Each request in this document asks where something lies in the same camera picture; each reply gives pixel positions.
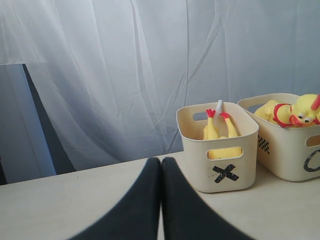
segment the black tape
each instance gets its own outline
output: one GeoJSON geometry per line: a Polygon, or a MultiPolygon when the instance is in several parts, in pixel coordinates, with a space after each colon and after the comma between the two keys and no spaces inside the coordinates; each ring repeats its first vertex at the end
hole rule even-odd
{"type": "Polygon", "coordinates": [[[214,168],[212,170],[220,174],[214,181],[218,184],[225,177],[227,177],[228,179],[231,179],[232,181],[237,181],[239,179],[239,176],[237,176],[231,172],[235,167],[236,166],[234,166],[232,164],[229,164],[225,169],[214,166],[214,168]]]}
{"type": "Polygon", "coordinates": [[[308,167],[309,162],[311,161],[311,159],[312,159],[317,153],[320,153],[320,149],[319,149],[319,150],[315,150],[313,153],[311,153],[311,154],[306,158],[306,160],[305,160],[305,162],[304,162],[303,168],[304,168],[304,170],[306,170],[306,171],[309,172],[309,173],[313,173],[313,172],[316,172],[316,171],[319,171],[319,170],[320,170],[320,166],[318,166],[317,168],[308,167]]]}

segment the table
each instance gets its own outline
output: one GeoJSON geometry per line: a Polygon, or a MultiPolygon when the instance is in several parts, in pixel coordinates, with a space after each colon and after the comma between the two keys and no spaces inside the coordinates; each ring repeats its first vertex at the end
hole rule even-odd
{"type": "MultiPolygon", "coordinates": [[[[186,174],[184,153],[174,157],[186,174]]],[[[111,209],[146,159],[0,186],[2,240],[67,239],[111,209]]],[[[257,240],[320,237],[320,178],[288,182],[258,164],[245,190],[198,195],[224,219],[257,240]]],[[[164,239],[159,221],[158,239],[164,239]]]]}

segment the storage bin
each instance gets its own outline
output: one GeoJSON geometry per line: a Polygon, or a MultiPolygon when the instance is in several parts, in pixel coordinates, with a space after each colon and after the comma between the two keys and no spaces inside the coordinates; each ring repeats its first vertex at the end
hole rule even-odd
{"type": "MultiPolygon", "coordinates": [[[[224,102],[222,111],[229,113],[240,136],[203,140],[207,117],[194,120],[194,115],[216,109],[217,102],[185,106],[176,112],[178,129],[184,148],[187,176],[200,192],[214,193],[250,187],[256,178],[258,124],[237,104],[224,102]],[[208,151],[241,147],[242,155],[235,158],[209,159],[208,151]]],[[[221,116],[216,124],[219,136],[228,136],[221,116]]]]}
{"type": "Polygon", "coordinates": [[[238,102],[259,125],[258,161],[279,178],[291,182],[320,176],[320,125],[282,128],[254,115],[255,110],[250,108],[270,100],[294,104],[298,97],[290,93],[272,93],[238,102]]]}

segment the yellow rubber chicken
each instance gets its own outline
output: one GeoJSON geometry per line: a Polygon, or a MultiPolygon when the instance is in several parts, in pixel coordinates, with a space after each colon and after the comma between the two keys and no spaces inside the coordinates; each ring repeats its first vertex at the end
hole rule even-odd
{"type": "MultiPolygon", "coordinates": [[[[217,128],[214,126],[213,117],[216,111],[208,109],[206,110],[206,114],[208,116],[207,126],[203,129],[203,140],[214,140],[214,139],[226,139],[227,137],[221,136],[219,137],[217,133],[217,128]]],[[[235,126],[232,124],[230,115],[226,112],[222,112],[220,116],[223,117],[227,129],[228,129],[228,138],[238,137],[237,130],[235,126]]],[[[213,149],[208,152],[209,159],[227,159],[227,158],[236,158],[240,157],[242,154],[241,147],[231,147],[231,148],[222,148],[222,149],[213,149]]]]}
{"type": "Polygon", "coordinates": [[[254,114],[282,128],[320,125],[320,95],[302,95],[293,105],[270,100],[254,114]]]}

